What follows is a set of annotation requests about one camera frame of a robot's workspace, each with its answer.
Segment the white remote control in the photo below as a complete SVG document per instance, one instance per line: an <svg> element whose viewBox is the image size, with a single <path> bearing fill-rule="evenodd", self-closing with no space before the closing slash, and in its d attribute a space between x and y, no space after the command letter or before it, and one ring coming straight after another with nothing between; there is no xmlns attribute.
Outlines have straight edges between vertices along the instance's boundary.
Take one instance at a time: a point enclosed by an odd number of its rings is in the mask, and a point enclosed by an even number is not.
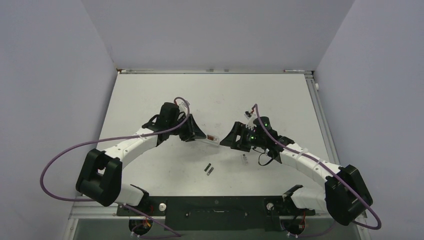
<svg viewBox="0 0 424 240"><path fill-rule="evenodd" d="M199 139L196 139L196 141L209 144L215 147L218 147L220 145L220 138L212 134L207 134L206 138L199 138Z"/></svg>

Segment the green AAA battery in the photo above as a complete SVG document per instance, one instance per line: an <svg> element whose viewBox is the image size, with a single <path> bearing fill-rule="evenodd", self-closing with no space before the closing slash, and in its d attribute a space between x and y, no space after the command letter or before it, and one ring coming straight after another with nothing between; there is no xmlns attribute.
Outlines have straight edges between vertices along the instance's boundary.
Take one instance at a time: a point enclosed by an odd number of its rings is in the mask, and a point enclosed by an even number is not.
<svg viewBox="0 0 424 240"><path fill-rule="evenodd" d="M210 170L207 172L206 175L209 176L212 173L213 170L214 170L214 167L211 167Z"/></svg>

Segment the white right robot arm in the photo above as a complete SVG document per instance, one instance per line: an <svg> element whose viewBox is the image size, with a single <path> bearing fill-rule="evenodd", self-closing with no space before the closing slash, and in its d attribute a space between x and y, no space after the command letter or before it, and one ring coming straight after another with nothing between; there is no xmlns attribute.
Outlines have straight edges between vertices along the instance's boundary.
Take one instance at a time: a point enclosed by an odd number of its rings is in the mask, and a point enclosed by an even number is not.
<svg viewBox="0 0 424 240"><path fill-rule="evenodd" d="M272 159L304 174L320 186L298 186L286 192L282 207L289 214L308 209L328 213L341 225L353 222L373 204L371 194L359 172L311 154L294 140L278 134L266 116L253 116L247 124L236 121L221 146L250 152L260 148Z"/></svg>

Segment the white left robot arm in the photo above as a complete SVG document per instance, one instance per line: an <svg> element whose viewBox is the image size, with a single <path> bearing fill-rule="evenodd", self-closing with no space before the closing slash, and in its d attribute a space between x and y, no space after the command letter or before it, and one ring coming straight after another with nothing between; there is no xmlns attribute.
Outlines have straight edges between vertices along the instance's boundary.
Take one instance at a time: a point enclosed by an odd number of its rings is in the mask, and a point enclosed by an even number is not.
<svg viewBox="0 0 424 240"><path fill-rule="evenodd" d="M134 134L133 138L104 150L90 150L76 182L76 190L93 201L108 207L113 203L127 204L136 215L148 211L148 192L122 181L123 169L144 152L159 146L170 136L183 142L206 139L184 103L165 102Z"/></svg>

